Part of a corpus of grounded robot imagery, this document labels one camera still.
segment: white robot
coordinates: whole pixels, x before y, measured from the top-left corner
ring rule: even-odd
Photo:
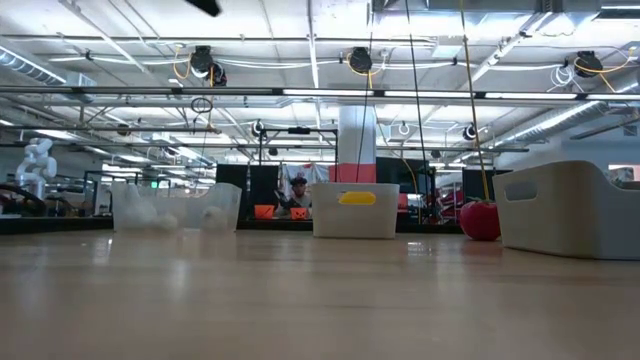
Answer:
[[[29,191],[41,200],[44,200],[46,179],[54,178],[58,172],[56,159],[49,157],[51,146],[53,142],[50,139],[31,139],[24,148],[24,160],[16,170],[18,185],[29,185]]]

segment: yellow cable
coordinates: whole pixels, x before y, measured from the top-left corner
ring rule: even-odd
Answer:
[[[347,66],[349,67],[349,69],[351,69],[351,71],[352,71],[354,74],[356,74],[356,75],[360,75],[360,76],[367,76],[369,73],[371,73],[371,71],[369,71],[369,73],[367,73],[367,74],[362,74],[362,73],[359,73],[359,72],[355,71],[355,70],[353,69],[353,67],[351,67],[351,64],[349,63],[349,60],[351,60],[351,54],[350,54],[350,53],[349,53],[349,54],[347,54],[347,62],[346,62],[346,64],[347,64]],[[376,70],[375,72],[371,73],[371,76],[375,76],[375,75],[376,75],[377,73],[379,73],[380,71],[382,71],[382,67],[380,67],[380,69]]]
[[[478,150],[478,157],[480,158],[480,169],[482,171],[482,187],[484,188],[484,199],[485,201],[489,201],[489,183],[487,182],[487,173],[484,169],[484,160],[482,159],[482,151],[480,150],[480,133],[478,132],[478,119],[476,116],[476,102],[473,96],[473,79],[471,78],[471,64],[469,60],[469,39],[467,38],[467,30],[466,23],[464,20],[464,0],[460,0],[460,17],[462,19],[462,33],[463,33],[463,43],[464,43],[464,51],[467,60],[467,77],[469,80],[469,94],[471,98],[471,113],[473,115],[473,129],[476,133],[476,149]]]
[[[174,60],[178,60],[178,55],[180,55],[180,47],[176,48],[176,56],[174,58]],[[177,63],[173,63],[173,72],[176,74],[176,76],[180,79],[180,80],[186,80],[189,77],[189,71],[191,71],[191,55],[189,54],[189,59],[187,61],[187,72],[185,73],[185,75],[181,75],[178,72],[178,68],[176,65],[178,65]]]
[[[605,84],[607,84],[607,87],[609,88],[609,90],[611,90],[612,93],[616,92],[616,89],[613,88],[613,86],[611,86],[611,83],[609,83],[609,80],[607,80],[606,77],[604,77],[603,74],[598,74],[600,75],[600,77],[602,78],[602,81],[604,81]]]
[[[629,56],[627,57],[627,61],[625,61],[625,62],[624,62],[624,64],[622,64],[622,65],[620,65],[620,66],[618,66],[618,67],[615,67],[615,68],[613,68],[613,69],[609,69],[609,70],[596,70],[596,69],[589,69],[589,68],[586,68],[586,67],[583,67],[583,66],[578,65],[578,59],[580,59],[580,58],[576,58],[576,60],[573,62],[573,65],[574,65],[575,67],[577,67],[578,69],[580,69],[580,70],[588,71],[588,72],[590,72],[590,73],[594,73],[594,74],[608,74],[608,73],[612,73],[612,72],[614,72],[614,71],[618,71],[618,70],[621,70],[621,69],[625,68],[625,67],[626,67],[626,66],[631,62],[631,56],[633,55],[633,50],[634,50],[633,48],[629,50]]]
[[[413,180],[413,190],[416,192],[416,195],[420,195],[420,193],[418,192],[418,182],[416,181],[416,175],[413,173],[413,169],[411,169],[411,166],[409,166],[409,163],[403,157],[400,157],[400,160],[402,160],[402,162],[404,162],[404,164],[407,166],[407,169],[409,169],[409,173],[411,174],[411,179]],[[418,206],[418,224],[422,224],[422,213],[420,209],[422,209],[422,204]]]

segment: handle cutout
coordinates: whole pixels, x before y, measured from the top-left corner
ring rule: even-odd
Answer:
[[[538,187],[531,181],[508,184],[504,195],[509,201],[533,200],[538,196]]]
[[[347,191],[338,202],[342,205],[373,205],[376,203],[376,195],[368,191]]]

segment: white pillar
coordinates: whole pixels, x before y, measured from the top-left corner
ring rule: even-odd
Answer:
[[[358,153],[360,164],[376,163],[376,113],[372,106],[343,106],[338,123],[338,162],[357,164]]]

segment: translucent plastic bin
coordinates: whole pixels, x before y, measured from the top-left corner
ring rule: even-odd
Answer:
[[[231,232],[238,222],[242,190],[219,183],[200,197],[170,197],[133,184],[114,183],[111,193],[115,231],[194,228]]]
[[[396,184],[313,184],[313,236],[395,238],[399,192]]]

